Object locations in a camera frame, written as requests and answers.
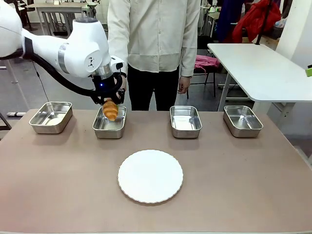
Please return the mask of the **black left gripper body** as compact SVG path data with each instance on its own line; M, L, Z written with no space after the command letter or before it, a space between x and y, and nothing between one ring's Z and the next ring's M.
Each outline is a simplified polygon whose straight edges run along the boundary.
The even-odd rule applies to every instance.
M118 99L117 92L121 89L121 75L113 73L110 77L93 75L96 96L100 99Z

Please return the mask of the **person left hand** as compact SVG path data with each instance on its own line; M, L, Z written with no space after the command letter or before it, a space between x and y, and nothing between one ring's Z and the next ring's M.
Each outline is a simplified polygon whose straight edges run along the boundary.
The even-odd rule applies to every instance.
M178 93L179 94L185 94L188 91L188 88L190 86L190 81L192 77L185 77L181 76L179 78L179 83L178 83Z

